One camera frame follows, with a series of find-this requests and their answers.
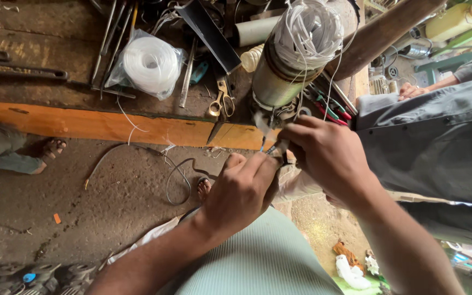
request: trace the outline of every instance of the white plastic bag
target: white plastic bag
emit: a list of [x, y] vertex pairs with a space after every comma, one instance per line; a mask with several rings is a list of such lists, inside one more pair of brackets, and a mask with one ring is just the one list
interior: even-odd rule
[[105, 87], [132, 87], [159, 100], [169, 97], [179, 78], [187, 52], [137, 29], [118, 57]]
[[371, 286], [371, 282], [363, 277], [364, 272], [358, 266], [354, 266], [354, 270], [351, 270], [345, 255], [336, 256], [336, 269], [338, 270], [338, 276], [355, 289], [364, 290]]

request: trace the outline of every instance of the coil of white wire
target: coil of white wire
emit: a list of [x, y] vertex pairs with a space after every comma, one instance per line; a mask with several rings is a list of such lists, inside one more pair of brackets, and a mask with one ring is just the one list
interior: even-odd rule
[[296, 0], [273, 29], [278, 56], [298, 70], [327, 64], [342, 48], [344, 27], [340, 16], [322, 0]]
[[174, 48], [156, 37], [141, 37], [129, 43], [123, 67], [135, 86], [148, 93], [170, 90], [180, 73]]

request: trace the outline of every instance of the pvc pipe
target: pvc pipe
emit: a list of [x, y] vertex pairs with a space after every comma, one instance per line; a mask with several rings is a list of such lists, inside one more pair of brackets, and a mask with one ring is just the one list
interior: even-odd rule
[[236, 23], [238, 32], [238, 47], [260, 44], [265, 42], [281, 16], [251, 20], [250, 22]]

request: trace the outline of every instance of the hand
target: hand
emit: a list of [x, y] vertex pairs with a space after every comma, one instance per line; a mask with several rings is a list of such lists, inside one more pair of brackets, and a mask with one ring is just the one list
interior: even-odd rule
[[278, 138], [291, 141], [289, 150], [306, 171], [334, 199], [349, 209], [360, 205], [357, 196], [379, 182], [370, 171], [359, 137], [346, 126], [300, 116]]
[[400, 89], [400, 97], [398, 101], [410, 99], [424, 93], [428, 93], [430, 90], [426, 88], [420, 88], [418, 86], [412, 86], [409, 82], [403, 84], [402, 89]]
[[195, 218], [203, 231], [223, 241], [264, 213], [278, 190], [278, 160], [264, 153], [232, 153]]

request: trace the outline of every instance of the workshop floor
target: workshop floor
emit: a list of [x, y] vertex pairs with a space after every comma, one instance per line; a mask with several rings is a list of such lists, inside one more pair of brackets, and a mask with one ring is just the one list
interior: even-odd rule
[[[29, 142], [42, 139], [30, 136]], [[199, 173], [190, 162], [185, 175], [193, 185], [192, 197], [172, 206], [165, 197], [169, 165], [143, 149], [122, 146], [110, 153], [84, 189], [85, 179], [99, 158], [117, 142], [68, 139], [68, 147], [39, 175], [0, 170], [0, 264], [99, 262], [118, 252], [154, 226], [199, 204], [195, 183]], [[149, 145], [160, 151], [162, 145]], [[253, 151], [237, 151], [246, 157]], [[199, 147], [177, 146], [168, 156], [178, 164], [196, 158], [197, 168], [218, 174], [229, 152], [212, 155]], [[175, 173], [169, 183], [175, 201], [188, 193]], [[335, 271], [332, 246], [339, 238], [359, 258], [369, 248], [350, 213], [332, 207], [325, 198], [312, 197], [277, 206], [292, 216], [305, 232], [325, 270]], [[61, 223], [56, 224], [54, 214]]]

